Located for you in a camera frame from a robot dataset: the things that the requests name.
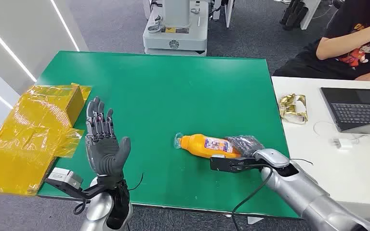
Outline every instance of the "bottle label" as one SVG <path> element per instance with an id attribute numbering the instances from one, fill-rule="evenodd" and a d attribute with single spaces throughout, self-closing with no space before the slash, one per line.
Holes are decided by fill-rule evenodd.
<path id="1" fill-rule="evenodd" d="M 233 147 L 228 141 L 216 139 L 216 138 L 205 138 L 205 148 L 220 150 L 227 153 L 233 152 Z"/>

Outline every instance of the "orange bottle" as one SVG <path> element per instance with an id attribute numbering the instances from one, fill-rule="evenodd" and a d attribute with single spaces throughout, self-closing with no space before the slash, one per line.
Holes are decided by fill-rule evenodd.
<path id="1" fill-rule="evenodd" d="M 213 155 L 223 155 L 225 158 L 240 157 L 229 141 L 207 137 L 202 134 L 184 136 L 182 133 L 177 133 L 174 146 L 188 150 L 193 155 L 205 158 L 211 158 Z"/>

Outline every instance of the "green table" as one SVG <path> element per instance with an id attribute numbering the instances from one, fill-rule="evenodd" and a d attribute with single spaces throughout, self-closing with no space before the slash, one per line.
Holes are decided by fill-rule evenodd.
<path id="1" fill-rule="evenodd" d="M 254 135 L 266 147 L 288 155 L 266 61 L 263 59 L 149 56 L 61 51 L 37 84 L 71 82 L 92 86 L 89 100 L 100 96 L 114 109 L 118 138 L 129 136 L 132 150 L 124 167 L 133 204 L 232 211 L 262 181 L 257 170 L 238 174 L 211 171 L 209 160 L 175 149 L 177 132 L 212 137 Z M 85 108 L 75 128 L 86 129 Z M 84 139 L 72 158 L 56 167 L 83 177 L 95 174 Z M 39 196 L 67 197 L 43 184 Z M 280 217 L 297 215 L 268 188 L 238 212 Z"/>

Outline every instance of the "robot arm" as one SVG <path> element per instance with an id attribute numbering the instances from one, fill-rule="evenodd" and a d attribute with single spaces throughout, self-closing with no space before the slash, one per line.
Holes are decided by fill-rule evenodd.
<path id="1" fill-rule="evenodd" d="M 265 164 L 262 179 L 315 231 L 370 231 L 370 222 L 351 213 L 323 190 L 298 164 L 274 149 L 262 149 L 252 157 L 211 158 L 211 169 L 240 172 L 249 165 Z"/>
<path id="2" fill-rule="evenodd" d="M 97 174 L 88 189 L 83 190 L 80 187 L 83 179 L 67 169 L 55 167 L 46 179 L 50 185 L 83 201 L 75 208 L 76 215 L 91 199 L 81 231 L 123 231 L 132 216 L 130 194 L 123 174 L 131 142 L 127 137 L 120 143 L 117 141 L 112 114 L 112 109 L 104 114 L 104 103 L 98 97 L 87 105 L 86 152 L 90 166 Z"/>

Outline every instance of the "laptop keyboard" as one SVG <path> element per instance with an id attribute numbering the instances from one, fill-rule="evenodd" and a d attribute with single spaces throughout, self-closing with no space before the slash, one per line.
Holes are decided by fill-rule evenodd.
<path id="1" fill-rule="evenodd" d="M 332 103 L 341 123 L 370 124 L 370 105 Z"/>

